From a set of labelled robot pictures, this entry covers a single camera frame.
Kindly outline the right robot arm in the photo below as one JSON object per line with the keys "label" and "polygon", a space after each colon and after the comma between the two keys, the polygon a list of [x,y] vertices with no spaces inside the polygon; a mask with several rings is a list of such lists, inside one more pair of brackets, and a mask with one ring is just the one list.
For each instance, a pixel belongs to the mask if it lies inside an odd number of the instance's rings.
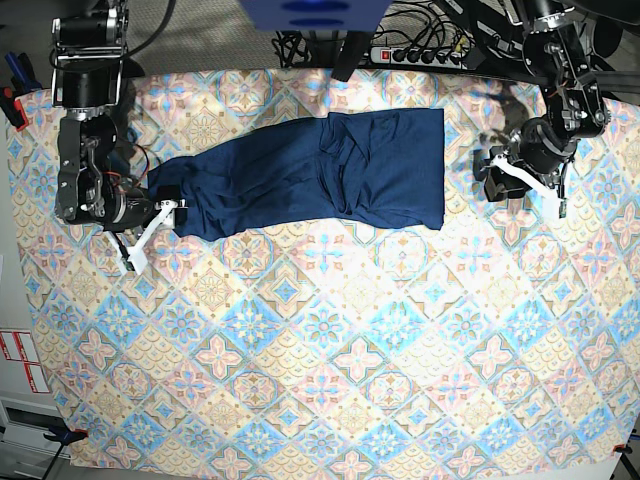
{"label": "right robot arm", "polygon": [[69,225],[96,224],[116,251],[121,273],[142,274],[145,246],[187,206],[175,185],[154,187],[116,154],[114,119],[137,65],[127,46],[125,1],[99,1],[52,22],[52,104],[65,110],[57,140],[56,215]]}

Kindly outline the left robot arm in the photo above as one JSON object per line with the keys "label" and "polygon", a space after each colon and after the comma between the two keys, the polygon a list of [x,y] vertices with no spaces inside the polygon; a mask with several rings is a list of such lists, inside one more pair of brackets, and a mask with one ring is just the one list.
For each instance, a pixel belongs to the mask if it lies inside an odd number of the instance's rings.
{"label": "left robot arm", "polygon": [[582,139],[601,135],[609,113],[575,26],[558,1],[516,1],[524,29],[522,61],[541,86],[543,116],[529,118],[486,158],[474,155],[474,177],[489,202],[521,199],[530,191],[553,218],[567,210],[572,164]]}

